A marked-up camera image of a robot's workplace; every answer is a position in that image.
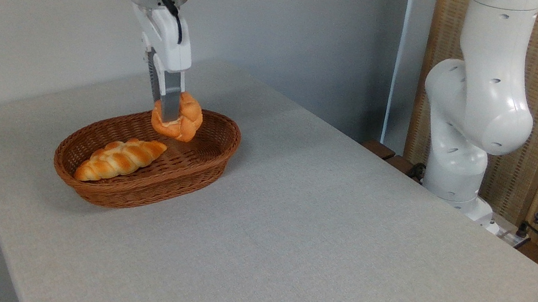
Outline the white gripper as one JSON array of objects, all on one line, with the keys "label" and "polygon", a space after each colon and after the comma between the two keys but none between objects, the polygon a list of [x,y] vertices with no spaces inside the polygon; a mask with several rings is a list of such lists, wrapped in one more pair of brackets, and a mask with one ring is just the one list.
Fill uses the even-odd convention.
[{"label": "white gripper", "polygon": [[[174,122],[178,120],[180,97],[185,90],[181,72],[192,66],[187,23],[165,8],[148,9],[135,4],[132,8],[143,31],[153,101],[161,102],[161,121]],[[162,76],[158,60],[165,70]]]}]

